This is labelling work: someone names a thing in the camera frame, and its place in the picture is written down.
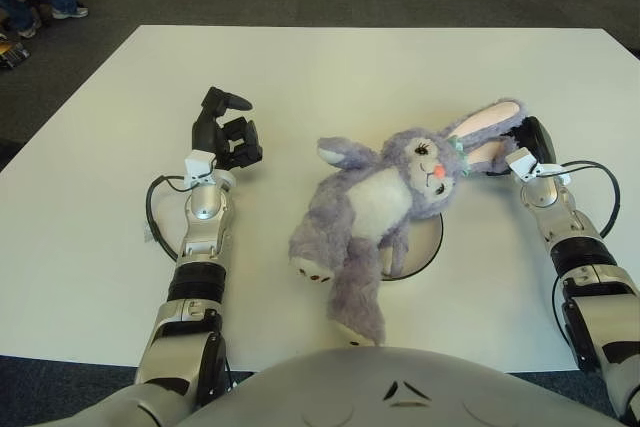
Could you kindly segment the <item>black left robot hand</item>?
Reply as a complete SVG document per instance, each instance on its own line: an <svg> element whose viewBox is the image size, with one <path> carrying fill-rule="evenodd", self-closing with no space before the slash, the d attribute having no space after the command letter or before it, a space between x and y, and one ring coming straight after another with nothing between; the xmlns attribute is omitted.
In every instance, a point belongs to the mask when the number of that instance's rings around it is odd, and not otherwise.
<svg viewBox="0 0 640 427"><path fill-rule="evenodd" d="M224 125L218 123L227 110L250 111L252 104L238 95L211 87L202 110L192 126L192 148L213 153L216 168L229 171L245 168L263 159L263 149L255 123L238 117Z"/></svg>

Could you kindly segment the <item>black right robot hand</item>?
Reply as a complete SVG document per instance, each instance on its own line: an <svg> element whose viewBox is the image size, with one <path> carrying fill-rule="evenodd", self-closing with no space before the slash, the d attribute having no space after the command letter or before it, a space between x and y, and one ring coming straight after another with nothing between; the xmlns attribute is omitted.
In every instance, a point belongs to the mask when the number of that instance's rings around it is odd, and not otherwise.
<svg viewBox="0 0 640 427"><path fill-rule="evenodd" d="M539 163L556 164L556 153L551 137L535 116L527 116L519 126L507 133L519 148L527 148Z"/></svg>

